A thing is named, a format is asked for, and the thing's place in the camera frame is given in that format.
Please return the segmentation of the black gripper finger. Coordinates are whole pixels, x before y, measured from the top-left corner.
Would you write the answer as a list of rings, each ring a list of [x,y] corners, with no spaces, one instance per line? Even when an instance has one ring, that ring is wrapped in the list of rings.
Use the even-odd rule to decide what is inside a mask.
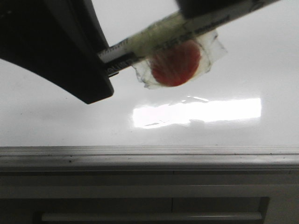
[[[208,14],[239,18],[264,6],[263,0],[177,0],[176,3],[186,19]]]
[[[0,57],[86,104],[113,95],[98,53],[108,48],[90,0],[3,0]]]

